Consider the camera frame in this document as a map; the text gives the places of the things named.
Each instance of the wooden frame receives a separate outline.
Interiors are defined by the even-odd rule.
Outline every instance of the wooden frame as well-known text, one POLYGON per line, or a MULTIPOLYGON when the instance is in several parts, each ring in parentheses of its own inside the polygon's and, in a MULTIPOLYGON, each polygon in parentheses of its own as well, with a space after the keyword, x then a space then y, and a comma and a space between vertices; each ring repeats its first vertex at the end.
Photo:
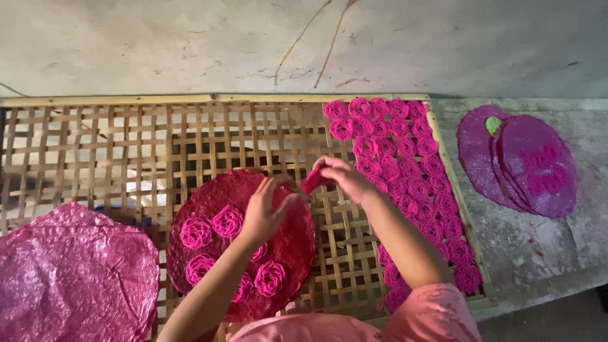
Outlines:
MULTIPOLYGON (((8 117, 2 129, 5 173, 0 234, 65 202, 77 201, 91 209, 98 204, 105 208, 119 204, 121 209, 105 209, 103 213, 117 220, 134 218, 135 225, 149 221, 147 232, 161 251, 159 263, 164 270, 174 213, 216 174, 254 166, 270 175, 290 173, 299 183, 321 154, 354 161, 352 142, 331 137, 329 120, 321 109, 325 102, 348 102, 356 97, 360 96, 208 94, 0 99, 0 110, 8 117), (129 175, 129 170, 136 176, 129 175), (17 175, 19 181, 14 182, 9 174, 17 175), (35 179, 31 188, 29 178, 35 179), (143 190, 146 182, 151 184, 149 190, 143 190), (9 189, 12 183, 18 188, 9 189), (159 204, 163 197, 166 205, 159 204), (143 198, 149 198, 151 204, 143 205, 143 198), (11 200, 16 203, 13 211, 7 207, 11 200)), ((420 100, 428 107, 427 119, 460 207, 465 237, 482 271, 481 290, 467 298, 468 304, 473 310, 491 306, 488 272, 429 96, 363 97, 420 100)), ((318 255, 313 275, 296 304, 308 303, 312 308, 360 319, 382 318, 386 312, 377 311, 376 306, 387 289, 382 268, 375 264, 378 241, 363 211, 340 189, 322 187, 313 194, 311 212, 319 228, 318 255)), ((163 271, 159 286, 158 318, 151 338, 181 301, 163 271)))

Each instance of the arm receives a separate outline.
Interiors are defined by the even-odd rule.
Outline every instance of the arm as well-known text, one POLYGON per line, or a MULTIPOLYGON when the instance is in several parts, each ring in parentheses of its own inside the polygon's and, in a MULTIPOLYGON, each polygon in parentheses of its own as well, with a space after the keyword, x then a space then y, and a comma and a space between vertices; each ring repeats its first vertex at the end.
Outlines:
POLYGON ((180 303, 162 329, 158 342, 213 337, 249 259, 278 230, 287 210, 298 197, 297 194, 287 196, 277 210, 272 211, 275 188, 288 180, 285 176, 277 176, 265 178, 260 183, 249 200, 241 233, 180 303))
POLYGON ((361 204, 367 219, 393 259, 407 285, 416 289, 454 278, 435 247, 402 215, 385 194, 380 194, 349 163, 323 156, 315 167, 326 166, 321 175, 334 180, 350 199, 361 204))

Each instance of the pink shirt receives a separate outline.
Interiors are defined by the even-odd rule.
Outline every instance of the pink shirt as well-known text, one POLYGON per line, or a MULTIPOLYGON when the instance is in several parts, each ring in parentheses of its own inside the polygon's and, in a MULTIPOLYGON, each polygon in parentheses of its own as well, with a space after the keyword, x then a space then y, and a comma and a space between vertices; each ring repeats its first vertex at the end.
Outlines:
POLYGON ((465 299, 452 284, 433 284, 412 294, 382 330, 350 316, 287 315, 244 326, 230 341, 481 341, 465 299))

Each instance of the dirty floor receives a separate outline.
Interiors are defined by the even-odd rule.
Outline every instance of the dirty floor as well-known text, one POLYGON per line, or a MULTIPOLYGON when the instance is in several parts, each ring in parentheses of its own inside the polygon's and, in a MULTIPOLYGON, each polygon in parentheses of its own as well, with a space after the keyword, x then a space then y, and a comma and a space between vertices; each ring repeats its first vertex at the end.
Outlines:
POLYGON ((592 289, 487 319, 477 326, 485 342, 605 341, 608 313, 592 289))

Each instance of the stack of rice paper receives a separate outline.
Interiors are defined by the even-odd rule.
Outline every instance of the stack of rice paper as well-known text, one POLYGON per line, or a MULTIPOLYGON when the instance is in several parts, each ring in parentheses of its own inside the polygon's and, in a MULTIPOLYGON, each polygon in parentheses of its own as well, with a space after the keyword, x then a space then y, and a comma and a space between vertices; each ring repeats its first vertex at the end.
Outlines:
POLYGON ((460 164, 486 198, 548 218, 565 217, 574 209, 576 163, 543 120, 484 105, 462 118, 457 137, 460 164))

